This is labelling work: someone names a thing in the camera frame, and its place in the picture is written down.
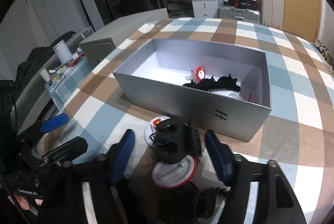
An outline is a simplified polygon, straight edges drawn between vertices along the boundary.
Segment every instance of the white cup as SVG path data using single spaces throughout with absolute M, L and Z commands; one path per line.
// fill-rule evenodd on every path
M 44 68 L 42 69 L 40 75 L 43 77 L 43 79 L 45 80 L 45 82 L 49 82 L 50 81 L 50 75 L 47 72 L 47 70 Z

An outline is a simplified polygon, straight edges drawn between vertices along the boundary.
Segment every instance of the plaid bedspread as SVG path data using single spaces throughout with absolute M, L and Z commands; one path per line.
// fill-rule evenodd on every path
M 272 112 L 255 137 L 242 142 L 218 135 L 234 152 L 250 161 L 279 162 L 300 202 L 308 223 L 321 223 L 334 201 L 334 81 L 330 66 L 308 41 L 277 29 L 221 19 L 181 18 L 147 23 L 104 59 L 75 90 L 62 110 L 69 124 L 49 134 L 48 144 L 58 146 L 75 136 L 89 148 L 76 161 L 106 152 L 125 130 L 136 133 L 136 145 L 125 172 L 142 209 L 156 222 L 158 187 L 151 179 L 153 160 L 143 132 L 158 114 L 134 106 L 120 89 L 112 72 L 151 38 L 196 39 L 264 50 L 269 64 Z M 202 143 L 203 156 L 193 178 L 199 188 L 220 185 Z M 245 223 L 251 223 L 257 194 L 252 185 Z M 216 223 L 215 216 L 201 223 Z

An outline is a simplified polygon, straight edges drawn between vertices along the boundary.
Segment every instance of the human hand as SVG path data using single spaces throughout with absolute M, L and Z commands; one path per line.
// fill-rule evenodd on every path
M 25 211 L 29 210 L 29 202 L 27 201 L 25 197 L 15 194 L 15 193 L 14 193 L 14 197 L 16 198 L 17 202 L 19 203 L 19 205 L 21 206 L 23 210 Z M 37 205 L 41 206 L 43 200 L 35 199 L 35 202 Z

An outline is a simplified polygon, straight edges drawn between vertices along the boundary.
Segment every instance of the red rim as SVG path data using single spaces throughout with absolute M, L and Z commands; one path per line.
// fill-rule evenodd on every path
M 165 189 L 174 189 L 174 188 L 178 188 L 184 184 L 186 184 L 187 182 L 189 182 L 191 180 L 191 178 L 194 176 L 195 174 L 195 171 L 196 171 L 196 168 L 197 168 L 197 164 L 196 164 L 196 160 L 195 158 L 193 158 L 191 155 L 190 157 L 194 160 L 194 169 L 193 171 L 191 172 L 191 174 L 189 175 L 189 177 L 184 181 L 184 182 L 181 182 L 180 184 L 176 185 L 176 186 L 172 186 L 172 187 L 165 187 L 165 186 L 161 186 L 161 188 L 165 188 Z

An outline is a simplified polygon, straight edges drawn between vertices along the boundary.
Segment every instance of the cable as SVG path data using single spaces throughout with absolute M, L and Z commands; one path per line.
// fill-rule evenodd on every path
M 13 103 L 14 103 L 14 110 L 15 110 L 15 136 L 17 136 L 17 109 L 16 109 L 16 102 L 15 99 L 13 97 L 13 95 L 10 95 Z
M 0 169 L 0 183 L 2 185 L 2 187 L 6 190 L 7 192 L 7 195 L 11 198 L 11 200 L 13 201 L 14 203 L 14 206 L 16 207 L 16 209 L 18 210 L 18 212 L 20 213 L 20 215 L 22 216 L 22 218 L 24 219 L 24 221 L 27 223 L 27 224 L 31 224 L 29 222 L 29 220 L 25 217 L 24 215 L 24 212 L 21 208 L 21 206 L 19 205 L 19 203 L 17 202 L 16 198 L 14 197 L 14 194 L 13 192 L 11 191 L 6 179 L 5 179 L 5 176 L 4 174 L 2 173 L 2 170 Z

